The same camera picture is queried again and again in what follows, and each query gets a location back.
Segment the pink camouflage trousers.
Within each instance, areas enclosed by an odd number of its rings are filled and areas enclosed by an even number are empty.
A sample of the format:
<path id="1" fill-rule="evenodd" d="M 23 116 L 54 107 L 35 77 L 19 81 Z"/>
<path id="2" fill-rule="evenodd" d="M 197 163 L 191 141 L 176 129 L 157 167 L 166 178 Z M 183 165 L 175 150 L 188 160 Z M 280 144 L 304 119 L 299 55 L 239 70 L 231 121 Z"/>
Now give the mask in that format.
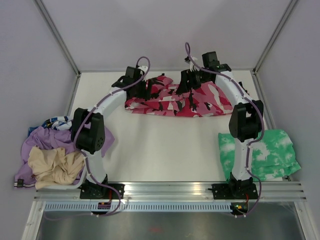
<path id="1" fill-rule="evenodd" d="M 151 86 L 148 100 L 132 97 L 124 103 L 126 111 L 166 117 L 213 117 L 233 112 L 231 103 L 223 91 L 213 82 L 206 82 L 198 89 L 177 94 L 178 84 L 165 75 L 146 81 Z"/>

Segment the purple trousers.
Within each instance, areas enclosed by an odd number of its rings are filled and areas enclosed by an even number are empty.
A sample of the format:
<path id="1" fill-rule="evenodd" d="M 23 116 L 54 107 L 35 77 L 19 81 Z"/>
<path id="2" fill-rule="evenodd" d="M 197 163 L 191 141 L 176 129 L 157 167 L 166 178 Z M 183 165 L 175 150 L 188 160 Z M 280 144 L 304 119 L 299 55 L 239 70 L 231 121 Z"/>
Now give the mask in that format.
<path id="1" fill-rule="evenodd" d="M 66 154 L 79 151 L 74 146 L 70 130 L 54 130 L 41 126 L 37 127 L 22 144 L 20 151 L 22 166 L 14 176 L 13 186 L 15 188 L 36 188 L 36 178 L 32 173 L 32 169 L 28 166 L 29 154 L 33 147 L 38 147 L 41 150 L 52 150 L 62 147 L 65 148 Z M 78 174 L 73 183 L 74 185 L 79 181 L 82 171 Z"/>

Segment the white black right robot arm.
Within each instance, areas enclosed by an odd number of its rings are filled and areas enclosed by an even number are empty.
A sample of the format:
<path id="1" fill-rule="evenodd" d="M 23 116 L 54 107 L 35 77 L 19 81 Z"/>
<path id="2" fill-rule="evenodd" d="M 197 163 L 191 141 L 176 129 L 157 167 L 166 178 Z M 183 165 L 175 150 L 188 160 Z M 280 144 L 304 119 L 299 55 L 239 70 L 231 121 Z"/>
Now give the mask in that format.
<path id="1" fill-rule="evenodd" d="M 178 91 L 185 93 L 198 89 L 204 83 L 213 82 L 222 90 L 233 108 L 228 127 L 235 142 L 235 156 L 228 182 L 224 186 L 233 198 L 256 194 L 254 180 L 257 177 L 252 173 L 252 147 L 265 133 L 264 104 L 260 100 L 254 100 L 236 82 L 232 69 L 228 64 L 220 63 L 216 52 L 202 55 L 203 67 L 196 63 L 188 47 L 186 54 L 184 60 L 189 64 L 189 69 L 182 71 Z"/>

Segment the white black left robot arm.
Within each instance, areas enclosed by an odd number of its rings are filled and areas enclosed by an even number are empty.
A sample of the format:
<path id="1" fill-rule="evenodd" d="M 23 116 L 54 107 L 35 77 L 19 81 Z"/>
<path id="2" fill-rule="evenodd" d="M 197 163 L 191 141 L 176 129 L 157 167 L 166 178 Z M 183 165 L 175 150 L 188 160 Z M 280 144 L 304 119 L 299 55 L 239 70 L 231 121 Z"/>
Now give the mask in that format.
<path id="1" fill-rule="evenodd" d="M 91 108 L 79 107 L 74 111 L 71 139 L 85 157 L 86 179 L 93 183 L 91 193 L 99 199 L 109 193 L 109 186 L 103 183 L 107 176 L 103 157 L 110 145 L 104 120 L 125 103 L 130 92 L 142 85 L 149 70 L 149 66 L 128 66 L 125 74 L 111 85 L 108 94 L 98 103 Z"/>

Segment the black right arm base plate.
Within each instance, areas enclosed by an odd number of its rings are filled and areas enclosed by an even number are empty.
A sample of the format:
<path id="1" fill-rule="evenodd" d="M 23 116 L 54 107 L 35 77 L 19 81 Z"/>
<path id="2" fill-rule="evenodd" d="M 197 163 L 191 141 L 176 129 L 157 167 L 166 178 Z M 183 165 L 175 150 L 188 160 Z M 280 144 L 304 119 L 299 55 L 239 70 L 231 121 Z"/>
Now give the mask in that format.
<path id="1" fill-rule="evenodd" d="M 214 200 L 257 200 L 258 191 L 256 185 L 250 184 L 244 187 L 231 187 L 228 183 L 215 183 L 209 188 Z"/>

